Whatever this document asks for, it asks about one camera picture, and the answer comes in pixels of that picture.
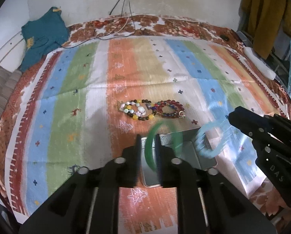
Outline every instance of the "blanket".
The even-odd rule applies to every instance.
[[[8,147],[0,186],[5,185],[19,222],[79,166],[103,166],[133,145],[137,133],[146,135],[160,120],[135,121],[118,111],[122,102],[179,101],[187,115],[173,120],[179,131],[225,117],[239,105],[260,115],[291,118],[285,93],[259,74],[229,29],[189,19],[135,16],[134,20],[136,36],[58,49],[23,74],[11,97],[15,103],[9,103],[0,122],[0,159]],[[74,25],[70,41],[104,35],[118,22]],[[120,36],[132,33],[132,25],[130,21]],[[265,176],[255,165],[250,139],[234,128],[230,134],[217,158],[218,168],[249,196]],[[220,131],[211,135],[214,144],[218,137]],[[175,189],[145,188],[142,183],[134,189],[121,188],[119,208],[119,233],[177,231]]]

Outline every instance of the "bead bracelet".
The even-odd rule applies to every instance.
[[[144,116],[145,115],[145,108],[142,107],[140,105],[140,103],[151,103],[151,101],[147,100],[147,99],[142,99],[142,100],[131,100],[131,101],[127,101],[126,103],[121,104],[120,107],[120,111],[126,113],[129,117],[133,118],[134,120],[149,120],[149,119],[153,119],[155,114],[150,114],[148,116]],[[136,106],[138,108],[138,111],[135,112],[132,109],[132,106]]]
[[[171,107],[174,112],[173,113],[164,113],[163,112],[163,107],[169,106]],[[166,100],[166,101],[159,101],[154,104],[152,107],[153,114],[158,113],[159,115],[167,118],[184,118],[185,117],[185,110],[183,106],[179,103],[176,102],[175,100]]]

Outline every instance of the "white bead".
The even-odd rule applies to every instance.
[[[146,110],[142,106],[139,106],[138,107],[138,111],[141,112],[141,113],[144,113]]]

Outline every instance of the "light blue bangle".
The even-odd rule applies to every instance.
[[[223,137],[221,138],[219,144],[215,149],[208,149],[206,148],[204,142],[205,132],[211,130],[212,128],[220,128],[223,127],[224,122],[229,122],[226,118],[219,119],[215,121],[208,122],[204,124],[198,131],[198,134],[196,135],[196,151],[201,156],[207,157],[207,158],[213,158],[216,157],[221,153],[223,150],[227,140],[229,139],[229,135],[227,134],[227,130],[223,132]]]

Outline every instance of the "gray tray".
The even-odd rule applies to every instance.
[[[200,170],[207,170],[209,168],[212,168],[217,165],[216,159],[208,159],[203,156],[199,156],[196,153],[195,147],[194,147],[194,141],[195,137],[197,135],[199,128],[197,129],[190,129],[182,131],[183,136],[183,147],[182,147],[182,153],[180,158],[190,163],[194,168],[200,169]],[[172,146],[172,135],[171,133],[168,134],[161,134],[161,144],[164,146],[171,147]],[[152,171],[151,168],[146,163],[145,155],[144,155],[144,149],[145,149],[145,143],[146,137],[141,138],[141,173],[142,173],[142,179],[143,184],[146,187],[156,187],[159,186],[159,180],[157,177],[156,172]],[[210,148],[210,145],[208,141],[205,139],[205,145],[206,147]],[[155,144],[153,142],[152,144],[152,152],[153,152],[153,159],[155,161]]]

